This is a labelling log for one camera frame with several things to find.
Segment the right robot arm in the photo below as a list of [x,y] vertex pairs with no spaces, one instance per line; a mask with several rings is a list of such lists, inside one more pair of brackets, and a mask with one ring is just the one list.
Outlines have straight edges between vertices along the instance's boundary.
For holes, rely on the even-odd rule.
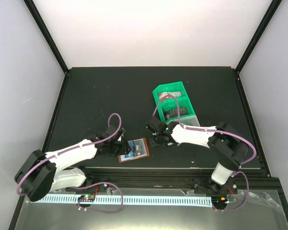
[[250,149],[250,145],[237,134],[233,134],[233,128],[226,123],[212,127],[196,127],[174,121],[167,125],[153,116],[148,120],[146,128],[152,132],[153,142],[157,145],[186,143],[212,150],[219,157],[219,161],[211,178],[204,182],[204,185],[194,185],[195,188],[212,194],[220,194],[226,188],[229,177],[243,165]]

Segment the white bin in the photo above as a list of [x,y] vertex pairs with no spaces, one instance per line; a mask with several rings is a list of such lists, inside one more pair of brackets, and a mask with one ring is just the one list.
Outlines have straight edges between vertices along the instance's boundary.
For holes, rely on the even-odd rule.
[[[168,125],[170,122],[178,122],[178,118],[171,118],[169,120],[167,120],[165,123]],[[186,117],[181,117],[180,118],[181,123],[187,125],[187,126],[200,126],[199,120],[197,118],[196,115],[190,115],[190,116],[186,116]]]

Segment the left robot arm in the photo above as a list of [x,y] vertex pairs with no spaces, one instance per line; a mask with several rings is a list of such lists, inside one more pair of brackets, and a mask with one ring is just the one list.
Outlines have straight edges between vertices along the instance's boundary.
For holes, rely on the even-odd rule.
[[131,150],[123,129],[116,134],[110,135],[104,132],[93,135],[56,151],[44,153],[40,149],[35,150],[15,175],[16,193],[19,196],[27,196],[30,201],[35,202],[49,192],[65,187],[79,187],[82,191],[89,191],[94,184],[93,178],[81,170],[76,170],[75,178],[67,183],[62,179],[69,174],[66,168],[95,157],[125,155]]

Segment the brown leather card holder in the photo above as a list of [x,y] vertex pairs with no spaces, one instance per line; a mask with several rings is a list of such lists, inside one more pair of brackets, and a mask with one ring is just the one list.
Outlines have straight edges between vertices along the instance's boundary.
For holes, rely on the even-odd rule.
[[129,140],[128,141],[130,150],[126,154],[118,157],[119,163],[138,160],[150,156],[146,138]]

